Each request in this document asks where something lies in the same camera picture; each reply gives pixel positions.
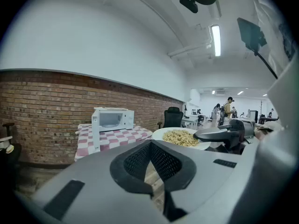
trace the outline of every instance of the plate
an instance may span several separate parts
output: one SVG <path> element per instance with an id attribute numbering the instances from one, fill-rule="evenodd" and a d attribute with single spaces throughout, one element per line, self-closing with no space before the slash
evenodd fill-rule
<path id="1" fill-rule="evenodd" d="M 194 134 L 197 132 L 197 130 L 194 129 L 187 129 L 187 128 L 178 128 L 178 127 L 173 127 L 173 128 L 163 128 L 163 129 L 158 129 L 156 130 L 153 135 L 151 136 L 151 138 L 153 140 L 163 140 L 163 134 L 167 131 L 172 131 L 172 130 L 185 130 L 188 131 L 191 134 Z M 197 146 L 190 146 L 190 148 L 195 148 L 195 149 L 199 149 L 199 150 L 205 150 L 208 147 L 210 147 L 211 142 L 199 142 Z"/>

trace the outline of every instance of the ceiling light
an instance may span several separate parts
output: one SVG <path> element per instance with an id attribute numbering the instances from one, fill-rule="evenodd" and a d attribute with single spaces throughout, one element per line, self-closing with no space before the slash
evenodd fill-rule
<path id="1" fill-rule="evenodd" d="M 220 56 L 220 54 L 221 54 L 221 39 L 220 39 L 219 26 L 212 26 L 212 32 L 213 32 L 215 56 Z"/>

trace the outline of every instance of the pink and white tablecloth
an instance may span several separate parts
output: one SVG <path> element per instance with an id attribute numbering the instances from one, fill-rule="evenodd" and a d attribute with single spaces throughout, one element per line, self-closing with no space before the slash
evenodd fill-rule
<path id="1" fill-rule="evenodd" d="M 75 161 L 95 152 L 93 145 L 93 129 L 91 124 L 78 125 L 79 137 Z M 133 129 L 121 129 L 107 132 L 100 132 L 100 151 L 105 151 L 120 145 L 134 143 L 148 139 L 153 132 L 134 125 Z"/>

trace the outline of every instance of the table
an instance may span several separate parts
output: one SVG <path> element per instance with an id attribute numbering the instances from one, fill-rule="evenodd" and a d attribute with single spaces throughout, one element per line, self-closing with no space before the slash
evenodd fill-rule
<path id="1" fill-rule="evenodd" d="M 189 117 L 188 119 L 186 119 L 186 117 L 183 117 L 182 122 L 192 123 L 192 126 L 190 128 L 196 129 L 196 123 L 198 120 L 198 116 L 194 117 L 194 116 L 189 115 L 188 117 Z"/>
<path id="2" fill-rule="evenodd" d="M 75 161 L 87 155 L 95 153 L 93 145 L 92 124 L 78 125 L 78 148 L 75 155 Z M 100 132 L 100 152 L 114 147 L 134 143 L 140 140 L 149 139 L 153 132 L 134 125 L 133 129 L 121 129 L 107 132 Z"/>

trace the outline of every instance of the camera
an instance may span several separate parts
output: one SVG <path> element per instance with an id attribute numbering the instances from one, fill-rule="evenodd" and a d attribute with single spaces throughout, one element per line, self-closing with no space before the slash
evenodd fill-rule
<path id="1" fill-rule="evenodd" d="M 191 12 L 197 13 L 198 12 L 198 7 L 197 4 L 195 3 L 195 0 L 179 0 L 180 4 L 188 8 Z"/>

